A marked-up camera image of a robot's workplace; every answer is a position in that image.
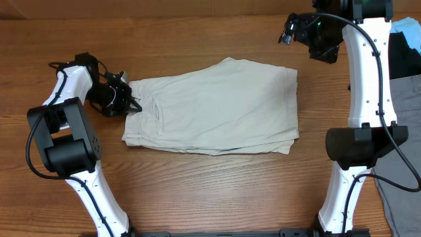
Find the beige shorts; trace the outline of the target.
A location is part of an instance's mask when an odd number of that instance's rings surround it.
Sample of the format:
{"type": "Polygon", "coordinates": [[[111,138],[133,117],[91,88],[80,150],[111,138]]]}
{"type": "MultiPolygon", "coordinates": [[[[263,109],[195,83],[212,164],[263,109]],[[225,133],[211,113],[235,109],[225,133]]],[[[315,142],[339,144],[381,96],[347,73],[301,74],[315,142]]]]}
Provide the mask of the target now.
{"type": "Polygon", "coordinates": [[[130,83],[142,111],[126,117],[122,139],[180,153],[288,154],[299,137],[297,71],[226,58],[177,76],[130,83]]]}

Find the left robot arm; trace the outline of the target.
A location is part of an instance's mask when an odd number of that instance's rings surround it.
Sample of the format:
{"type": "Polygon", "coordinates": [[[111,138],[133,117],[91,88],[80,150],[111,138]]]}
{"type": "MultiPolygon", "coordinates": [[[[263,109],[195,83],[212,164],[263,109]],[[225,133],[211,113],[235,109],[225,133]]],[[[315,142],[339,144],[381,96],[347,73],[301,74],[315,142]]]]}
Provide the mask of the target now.
{"type": "Polygon", "coordinates": [[[140,112],[128,76],[99,71],[104,64],[89,53],[73,61],[49,63],[57,84],[39,107],[29,109],[26,162],[37,176],[63,180],[80,197],[98,236],[137,236],[114,198],[102,171],[102,147],[84,102],[106,117],[140,112]]]}

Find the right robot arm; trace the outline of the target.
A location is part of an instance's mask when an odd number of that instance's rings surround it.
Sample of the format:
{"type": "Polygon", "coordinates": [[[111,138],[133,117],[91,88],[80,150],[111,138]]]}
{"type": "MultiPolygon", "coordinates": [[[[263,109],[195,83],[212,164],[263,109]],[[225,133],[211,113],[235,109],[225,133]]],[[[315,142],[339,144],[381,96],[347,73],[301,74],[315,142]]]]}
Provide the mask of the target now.
{"type": "Polygon", "coordinates": [[[313,1],[313,13],[288,16],[280,42],[306,45],[310,57],[337,61],[344,43],[349,58],[351,106],[348,125],[326,133],[332,160],[328,193],[312,227],[283,229],[281,236],[368,236],[355,229],[353,213],[362,185],[378,159],[406,142],[389,87],[391,1],[313,1]]]}

